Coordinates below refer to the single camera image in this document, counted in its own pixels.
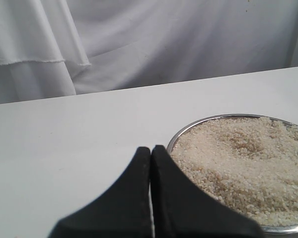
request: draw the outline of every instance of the metal bowl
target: metal bowl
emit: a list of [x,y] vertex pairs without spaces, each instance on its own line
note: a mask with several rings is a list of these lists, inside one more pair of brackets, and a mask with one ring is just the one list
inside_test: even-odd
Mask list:
[[[179,137],[182,134],[188,133],[193,127],[200,125],[208,120],[215,120],[215,119],[236,119],[236,118],[261,118],[261,117],[267,117],[267,116],[260,116],[260,115],[252,115],[252,114],[225,114],[225,115],[219,115],[219,116],[214,116],[214,117],[209,117],[209,118],[204,118],[201,120],[197,120],[181,130],[179,130],[173,138],[170,140],[168,146],[167,146],[167,151],[169,154],[171,154],[172,149],[176,142],[178,141]],[[270,120],[275,120],[275,121],[281,121],[283,124],[286,126],[291,126],[295,125],[291,122],[277,119],[277,118],[271,118],[267,117]],[[271,227],[271,226],[262,226],[263,231],[265,232],[267,237],[276,237],[276,235],[283,235],[284,238],[298,238],[298,225],[293,225],[293,226],[287,226],[287,227]]]

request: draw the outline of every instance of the bowl rim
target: bowl rim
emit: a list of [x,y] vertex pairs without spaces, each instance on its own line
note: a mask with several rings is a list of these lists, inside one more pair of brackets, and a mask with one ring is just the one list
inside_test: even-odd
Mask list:
[[[195,122],[192,122],[186,125],[185,127],[183,127],[181,130],[179,130],[168,143],[167,152],[169,155],[171,155],[172,149],[181,135],[185,134],[186,132],[189,132],[193,127],[200,125],[206,121],[215,120],[215,119],[228,119],[228,118],[261,118],[261,117],[266,117],[274,121],[281,121],[282,123],[288,126],[296,125],[286,120],[281,120],[281,119],[273,118],[269,116],[255,115],[255,114],[223,114],[223,115],[212,116],[212,117],[203,118]],[[285,226],[285,227],[261,226],[261,228],[265,233],[268,233],[268,234],[285,235],[285,234],[298,233],[298,225]]]

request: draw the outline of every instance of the white curtain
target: white curtain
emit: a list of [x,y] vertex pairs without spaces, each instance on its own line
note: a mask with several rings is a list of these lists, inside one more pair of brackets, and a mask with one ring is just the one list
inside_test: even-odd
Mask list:
[[0,0],[0,102],[75,95],[89,65],[66,0]]
[[297,38],[298,0],[0,0],[0,103],[288,67]]

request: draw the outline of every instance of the rice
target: rice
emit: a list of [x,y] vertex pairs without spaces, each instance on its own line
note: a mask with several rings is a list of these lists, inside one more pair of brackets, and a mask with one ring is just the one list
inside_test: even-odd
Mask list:
[[259,224],[298,224],[298,126],[209,120],[181,135],[171,156],[200,189]]

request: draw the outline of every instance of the white tabletop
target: white tabletop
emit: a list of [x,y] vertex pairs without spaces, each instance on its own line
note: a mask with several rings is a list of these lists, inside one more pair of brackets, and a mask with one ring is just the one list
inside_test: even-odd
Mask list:
[[298,124],[298,67],[0,105],[0,238],[44,238],[99,196],[138,146],[220,114]]

